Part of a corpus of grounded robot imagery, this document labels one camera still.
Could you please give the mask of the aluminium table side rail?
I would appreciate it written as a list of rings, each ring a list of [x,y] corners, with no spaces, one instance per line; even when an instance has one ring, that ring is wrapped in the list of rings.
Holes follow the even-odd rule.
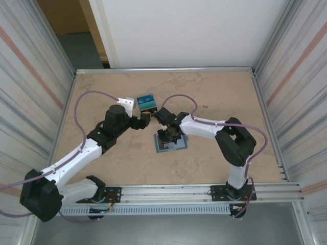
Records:
[[[274,130],[272,121],[270,119],[270,115],[268,112],[268,106],[266,105],[266,103],[264,101],[263,94],[262,94],[257,76],[253,73],[251,78],[253,81],[256,95],[259,100],[259,105],[260,105],[260,108],[261,108],[261,111],[262,111],[262,114],[263,114],[263,117],[265,120],[265,124],[266,124],[267,130],[268,130],[268,134],[270,137],[271,145],[272,145],[275,157],[276,157],[278,167],[282,169],[282,171],[281,171],[282,180],[289,182],[290,179],[289,179],[289,175],[288,175],[288,170],[285,166],[285,159],[284,159],[280,144],[278,142],[278,138],[277,138],[276,132]]]
[[[62,118],[61,118],[61,121],[60,121],[60,124],[59,124],[59,127],[58,127],[58,132],[57,132],[57,135],[56,135],[56,138],[55,138],[55,141],[54,141],[54,144],[53,144],[53,148],[52,148],[52,151],[51,151],[51,154],[50,154],[50,157],[49,157],[49,161],[48,161],[49,165],[54,163],[54,160],[55,160],[55,157],[56,157],[56,153],[57,153],[58,145],[59,145],[59,142],[60,142],[62,130],[63,130],[63,127],[64,127],[65,119],[66,119],[66,116],[67,116],[67,112],[68,112],[69,105],[70,105],[70,102],[71,102],[72,94],[73,94],[73,91],[74,91],[74,86],[75,86],[75,83],[76,83],[76,77],[77,77],[77,75],[75,75],[73,80],[72,80],[71,87],[70,87],[68,95],[67,95],[67,100],[66,100],[66,102],[64,104],[64,108],[62,110]]]

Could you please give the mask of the tan wooden door edge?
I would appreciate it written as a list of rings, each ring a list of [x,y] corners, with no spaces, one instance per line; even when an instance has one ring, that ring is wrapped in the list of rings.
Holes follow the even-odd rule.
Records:
[[[100,59],[102,61],[102,64],[104,68],[110,68],[109,60],[107,58],[104,45],[100,36],[100,32],[98,29],[98,26],[96,24],[95,17],[93,15],[90,2],[89,0],[79,0],[79,3],[81,5],[84,17],[86,19],[87,25],[89,27],[89,31],[92,35],[92,38],[94,40],[96,49],[99,53]]]

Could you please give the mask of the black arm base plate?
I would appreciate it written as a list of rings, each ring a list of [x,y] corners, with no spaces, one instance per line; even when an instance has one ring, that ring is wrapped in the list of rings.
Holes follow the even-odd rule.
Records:
[[[104,196],[99,201],[95,201],[94,199],[82,199],[77,201],[78,204],[115,204],[121,201],[122,197],[122,188],[121,187],[105,187],[104,188]]]
[[[237,190],[229,185],[212,185],[207,192],[212,197],[213,202],[218,201],[248,201],[251,196],[251,201],[256,201],[257,197],[255,190],[252,193],[252,186],[245,184],[241,189]]]

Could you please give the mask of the aluminium corner post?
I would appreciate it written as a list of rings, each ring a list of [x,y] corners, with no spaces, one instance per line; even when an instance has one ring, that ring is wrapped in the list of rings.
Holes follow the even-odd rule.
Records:
[[[49,44],[53,52],[55,53],[55,56],[57,57],[59,63],[61,64],[64,71],[67,73],[67,75],[71,78],[75,78],[76,76],[76,70],[74,69],[72,63],[70,62],[66,52],[64,51],[60,41],[58,40],[55,32],[53,31],[46,15],[44,14],[38,0],[35,0],[37,6],[40,10],[40,18],[42,19],[45,29],[47,32],[47,35],[49,37]]]
[[[258,59],[256,65],[252,68],[252,72],[255,76],[258,76],[266,65],[269,57],[271,56],[273,50],[275,49],[277,43],[281,39],[283,33],[285,32],[289,22],[293,18],[294,13],[297,11],[298,6],[301,4],[302,0],[289,0],[286,8],[278,21],[276,28],[274,29],[265,49],[263,50],[260,58]]]

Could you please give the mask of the translucent striped enclosure panel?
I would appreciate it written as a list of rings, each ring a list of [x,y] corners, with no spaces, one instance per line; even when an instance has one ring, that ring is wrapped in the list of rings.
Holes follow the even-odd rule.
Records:
[[[289,179],[327,240],[327,0],[302,0],[257,78]]]
[[[48,166],[72,80],[36,1],[0,0],[0,210],[26,212],[11,183]]]

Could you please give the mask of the small circuit board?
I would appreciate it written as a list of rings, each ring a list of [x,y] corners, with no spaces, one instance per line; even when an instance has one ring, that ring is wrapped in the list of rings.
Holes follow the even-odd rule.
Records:
[[[110,213],[113,210],[113,206],[90,206],[89,213]]]

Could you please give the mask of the aluminium frame crossbar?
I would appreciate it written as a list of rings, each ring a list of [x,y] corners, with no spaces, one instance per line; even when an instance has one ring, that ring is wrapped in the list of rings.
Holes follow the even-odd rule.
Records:
[[[110,68],[77,69],[76,75],[84,74],[133,74],[133,73],[172,73],[172,72],[252,72],[247,66],[218,67],[161,67],[161,68]]]

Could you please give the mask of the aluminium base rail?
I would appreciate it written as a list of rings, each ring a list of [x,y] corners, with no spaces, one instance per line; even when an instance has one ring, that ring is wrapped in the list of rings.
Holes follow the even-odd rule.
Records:
[[[186,204],[213,202],[207,194],[212,185],[224,184],[189,184],[189,185],[125,185],[97,186],[91,180],[64,186],[62,190],[54,189],[48,194],[40,194],[36,200],[40,207],[59,207],[74,205],[82,199],[99,201],[104,196],[105,187],[121,187],[122,197],[119,203],[127,204]],[[273,182],[256,183],[254,187],[257,197],[251,202],[302,202],[304,196],[298,183]],[[220,203],[245,204],[248,201],[218,201]]]

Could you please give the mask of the blue leather card holder wallet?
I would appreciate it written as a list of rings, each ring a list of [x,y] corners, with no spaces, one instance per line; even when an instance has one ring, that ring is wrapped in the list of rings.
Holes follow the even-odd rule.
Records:
[[[188,137],[183,136],[183,143],[182,144],[175,144],[173,142],[167,143],[166,148],[160,148],[158,145],[158,134],[154,135],[154,142],[155,148],[157,153],[169,152],[169,151],[176,151],[176,150],[183,150],[188,148]]]

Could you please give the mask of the blue VIP card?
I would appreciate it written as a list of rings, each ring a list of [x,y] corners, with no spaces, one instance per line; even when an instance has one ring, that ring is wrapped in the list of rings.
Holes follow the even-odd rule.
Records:
[[[147,103],[154,100],[153,94],[148,94],[144,96],[137,97],[137,102],[139,104]]]

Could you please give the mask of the blue card box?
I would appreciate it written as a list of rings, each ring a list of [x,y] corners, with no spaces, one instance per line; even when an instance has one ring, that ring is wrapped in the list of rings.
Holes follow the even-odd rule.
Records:
[[[153,94],[147,94],[136,98],[141,113],[150,114],[151,117],[158,111],[157,103]]]

